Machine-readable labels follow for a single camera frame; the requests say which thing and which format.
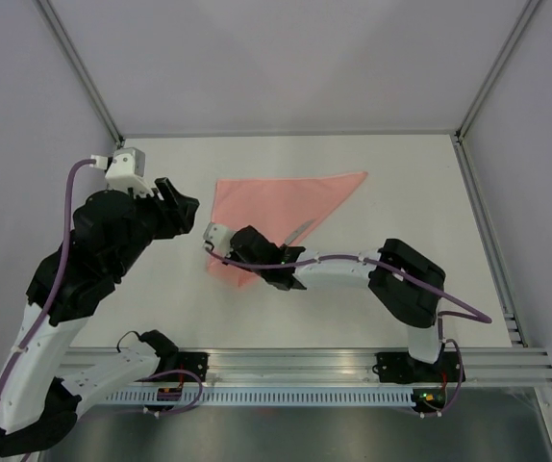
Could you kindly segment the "silver table knife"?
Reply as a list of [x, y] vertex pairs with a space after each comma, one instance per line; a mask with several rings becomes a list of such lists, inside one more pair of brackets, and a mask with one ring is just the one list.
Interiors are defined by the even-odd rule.
[[285, 245], [291, 245], [298, 239], [312, 224], [314, 223], [313, 219], [307, 220], [301, 225], [299, 225], [295, 230], [293, 230], [285, 239]]

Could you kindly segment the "pink cloth napkin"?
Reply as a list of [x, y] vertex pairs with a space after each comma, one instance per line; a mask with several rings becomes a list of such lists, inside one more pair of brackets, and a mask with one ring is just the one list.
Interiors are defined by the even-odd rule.
[[364, 182], [365, 171], [325, 177], [219, 179], [211, 222], [234, 231], [251, 225], [280, 245], [299, 225], [314, 223], [294, 244], [301, 243]]

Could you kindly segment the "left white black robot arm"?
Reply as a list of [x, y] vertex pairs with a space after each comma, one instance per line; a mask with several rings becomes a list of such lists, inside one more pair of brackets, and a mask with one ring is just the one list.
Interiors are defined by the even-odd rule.
[[0, 374], [0, 457], [51, 449], [103, 398], [135, 381], [176, 380], [179, 348], [158, 330], [74, 375], [57, 371], [68, 347], [140, 254], [189, 233], [197, 199], [159, 178], [151, 194], [103, 190], [65, 217], [61, 247], [39, 264], [16, 343]]

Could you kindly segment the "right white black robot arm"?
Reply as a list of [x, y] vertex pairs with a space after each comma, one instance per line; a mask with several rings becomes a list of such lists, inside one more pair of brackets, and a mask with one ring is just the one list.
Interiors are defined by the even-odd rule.
[[357, 256], [330, 257], [304, 246], [274, 244], [246, 226], [233, 234], [226, 255], [278, 290], [335, 286], [370, 291], [407, 327], [410, 374], [428, 380], [440, 371], [439, 295], [427, 288], [442, 290], [446, 273], [403, 241], [387, 239], [382, 247]]

